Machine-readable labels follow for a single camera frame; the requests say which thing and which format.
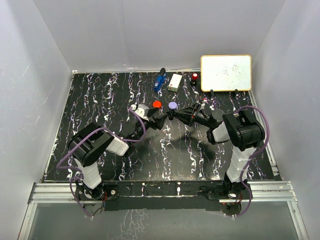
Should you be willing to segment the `orange earbud charging case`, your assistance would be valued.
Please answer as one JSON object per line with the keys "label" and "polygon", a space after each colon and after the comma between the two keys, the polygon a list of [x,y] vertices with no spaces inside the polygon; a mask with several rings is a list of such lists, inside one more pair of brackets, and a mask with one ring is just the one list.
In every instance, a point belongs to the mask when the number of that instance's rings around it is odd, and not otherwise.
{"label": "orange earbud charging case", "polygon": [[152,103],[154,108],[160,109],[162,107],[162,103],[159,100],[156,100]]}

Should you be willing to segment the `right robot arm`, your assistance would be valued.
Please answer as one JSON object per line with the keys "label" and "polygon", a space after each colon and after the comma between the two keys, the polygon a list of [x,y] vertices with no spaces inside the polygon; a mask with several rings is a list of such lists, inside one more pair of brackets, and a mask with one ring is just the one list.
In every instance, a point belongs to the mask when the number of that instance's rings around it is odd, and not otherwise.
{"label": "right robot arm", "polygon": [[168,108],[170,120],[176,118],[188,126],[197,123],[207,127],[206,137],[210,144],[232,143],[232,156],[223,180],[217,187],[204,186],[200,191],[207,196],[218,195],[230,199],[242,193],[247,187],[249,162],[266,137],[263,126],[253,114],[247,109],[225,113],[219,108],[206,114],[203,111],[205,104],[198,102],[182,109],[178,109],[176,102],[170,102]]}

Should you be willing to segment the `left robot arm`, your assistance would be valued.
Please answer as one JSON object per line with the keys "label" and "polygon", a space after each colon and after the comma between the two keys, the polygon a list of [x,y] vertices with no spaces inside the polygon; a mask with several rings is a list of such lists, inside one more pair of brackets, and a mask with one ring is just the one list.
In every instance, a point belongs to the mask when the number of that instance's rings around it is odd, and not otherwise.
{"label": "left robot arm", "polygon": [[167,114],[157,116],[157,107],[149,108],[144,104],[133,104],[128,110],[137,119],[132,133],[116,135],[93,122],[74,135],[68,144],[68,150],[81,172],[80,179],[75,182],[82,182],[80,191],[89,199],[97,200],[103,195],[104,188],[98,169],[100,156],[106,151],[124,156],[134,144],[143,141],[148,129],[161,130],[168,117]]}

